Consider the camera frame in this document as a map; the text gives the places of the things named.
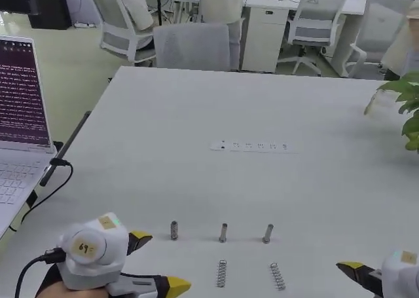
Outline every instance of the gray pants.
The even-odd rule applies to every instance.
[[[242,38],[242,20],[227,24],[230,43],[230,68],[238,70],[240,64],[240,39]]]

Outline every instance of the laptop keyboard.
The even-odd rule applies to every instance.
[[[14,204],[40,165],[41,162],[0,161],[0,204]]]

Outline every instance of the person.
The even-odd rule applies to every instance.
[[[125,8],[130,14],[133,23],[139,31],[152,31],[155,21],[149,12],[146,0],[122,0]],[[144,37],[139,40],[137,50],[154,49],[153,36]]]
[[[204,22],[223,23],[228,26],[232,70],[238,70],[240,63],[242,7],[243,0],[200,0],[200,11]]]
[[[406,22],[381,60],[387,73],[385,81],[397,81],[403,75],[407,54],[419,50],[419,0],[413,1]]]
[[[69,290],[62,282],[56,265],[52,265],[39,286],[35,298],[109,298],[105,288],[90,290]]]

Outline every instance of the laptop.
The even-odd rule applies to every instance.
[[[0,236],[55,154],[33,40],[0,36]]]

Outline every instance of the mesh chair back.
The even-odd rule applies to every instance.
[[[100,46],[104,49],[127,55],[134,61],[136,30],[131,16],[122,0],[92,0],[100,20],[102,37]]]
[[[174,24],[154,28],[157,67],[228,71],[228,28],[223,24]]]
[[[290,40],[330,46],[335,42],[337,22],[346,0],[301,0],[293,22]]]
[[[407,21],[411,4],[411,0],[367,0],[356,46],[365,52],[380,53],[379,60]]]
[[[128,29],[124,12],[126,15],[128,13],[121,0],[93,0],[93,3],[98,10],[102,23],[115,26],[116,28]]]

